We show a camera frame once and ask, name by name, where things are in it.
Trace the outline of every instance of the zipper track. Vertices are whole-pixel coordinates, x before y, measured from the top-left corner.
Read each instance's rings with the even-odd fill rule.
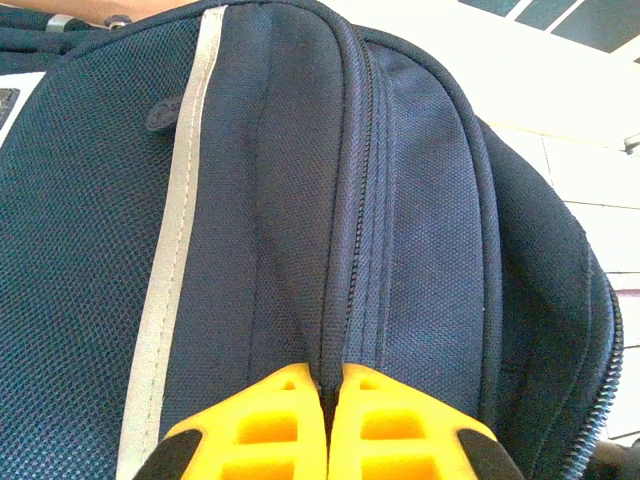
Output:
[[[373,134],[373,68],[371,66],[371,57],[369,49],[362,37],[362,33],[355,27],[352,28],[355,37],[358,39],[360,48],[364,55],[365,69],[367,71],[367,130],[365,132],[364,145],[364,166],[362,169],[362,180],[360,184],[360,200],[358,202],[358,220],[356,223],[356,241],[353,250],[353,263],[351,264],[351,279],[349,283],[349,296],[347,297],[347,312],[345,315],[345,323],[343,328],[343,336],[346,336],[351,313],[353,311],[353,299],[356,290],[356,278],[358,276],[358,266],[360,263],[360,244],[362,242],[362,228],[364,223],[364,204],[367,194],[367,178],[369,175],[369,160],[371,157],[371,137]]]
[[[609,359],[607,371],[596,395],[596,399],[587,414],[587,419],[578,434],[577,440],[573,443],[569,454],[565,457],[561,470],[563,478],[582,478],[582,474],[589,463],[590,453],[593,452],[596,447],[596,435],[605,425],[607,414],[609,413],[616,390],[618,389],[620,374],[622,372],[622,350],[624,349],[622,315],[620,313],[620,306],[618,305],[618,297],[611,287],[611,284],[609,284],[609,294],[611,296],[614,314],[611,358]]]

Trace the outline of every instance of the gray reflective strip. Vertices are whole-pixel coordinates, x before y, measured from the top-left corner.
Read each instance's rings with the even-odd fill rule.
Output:
[[[44,72],[33,73],[18,73],[14,75],[2,75],[0,76],[0,88],[15,88],[20,90],[16,103],[11,107],[9,116],[2,123],[0,128],[0,147],[4,143],[5,138],[9,135],[9,130],[13,126],[13,122],[18,118],[18,114],[24,104],[27,102],[27,98],[31,95],[36,88],[40,80],[44,77]]]
[[[67,26],[69,20],[73,20],[73,17],[70,15],[63,15],[62,13],[58,13],[49,19],[47,22],[47,32],[51,33],[60,33],[64,32],[64,27]]]
[[[118,480],[131,479],[158,442],[164,383],[193,225],[200,122],[216,63],[226,6],[204,12],[184,93],[167,201],[131,366],[118,452]]]

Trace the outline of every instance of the floor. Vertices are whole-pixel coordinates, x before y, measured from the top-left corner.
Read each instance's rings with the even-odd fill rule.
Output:
[[[584,227],[618,292],[624,322],[622,379],[601,438],[640,438],[640,156],[494,128],[554,187]]]

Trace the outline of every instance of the stitching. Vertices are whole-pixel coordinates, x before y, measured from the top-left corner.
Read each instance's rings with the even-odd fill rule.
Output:
[[[176,264],[178,262],[178,253],[180,252],[180,246],[182,244],[182,236],[183,236],[183,231],[184,231],[184,225],[185,225],[185,219],[186,219],[186,215],[187,215],[187,203],[189,200],[189,189],[191,186],[191,164],[193,161],[193,140],[194,140],[194,127],[195,127],[195,119],[196,119],[196,111],[197,111],[197,107],[199,105],[199,100],[201,97],[201,93],[202,93],[202,87],[205,83],[205,80],[207,78],[207,72],[210,69],[211,64],[213,63],[213,61],[217,58],[217,54],[216,55],[209,55],[209,58],[207,59],[207,63],[205,65],[205,68],[202,69],[202,71],[200,72],[200,78],[198,79],[198,89],[196,90],[196,95],[195,95],[195,101],[193,104],[193,108],[191,111],[191,122],[189,125],[189,155],[187,157],[187,178],[185,181],[185,190],[184,190],[184,199],[182,201],[182,217],[180,219],[180,231],[178,233],[178,239],[176,240],[176,248],[173,254],[173,263],[171,266],[171,279],[169,280],[169,289],[167,290],[167,295],[166,295],[166,304],[165,304],[165,309],[164,309],[164,315],[162,317],[162,327],[160,329],[160,337],[159,340],[161,343],[162,339],[164,337],[165,334],[165,328],[166,328],[166,323],[167,323],[167,317],[168,317],[168,313],[169,313],[169,305],[171,303],[171,293],[173,291],[173,287],[174,287],[174,281],[175,281],[175,271],[176,271]],[[147,454],[147,441],[149,439],[149,430],[150,430],[150,425],[149,425],[149,420],[151,420],[151,405],[153,403],[153,399],[154,399],[154,391],[153,391],[153,387],[155,386],[157,377],[158,377],[158,366],[159,366],[159,357],[160,357],[160,347],[158,347],[156,349],[156,359],[155,359],[155,363],[154,363],[154,372],[153,372],[153,378],[151,380],[151,395],[149,396],[149,406],[148,406],[148,411],[147,411],[147,421],[146,421],[146,430],[144,432],[144,437],[143,437],[143,445],[144,448],[142,449],[142,452],[140,454],[140,461],[144,461],[146,459],[146,454]]]

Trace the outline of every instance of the navy blue backpack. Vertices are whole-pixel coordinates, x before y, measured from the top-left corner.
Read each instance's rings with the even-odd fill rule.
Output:
[[[363,364],[580,478],[622,323],[578,222],[425,52],[219,3],[0,54],[0,478],[131,478],[296,362],[329,418]]]

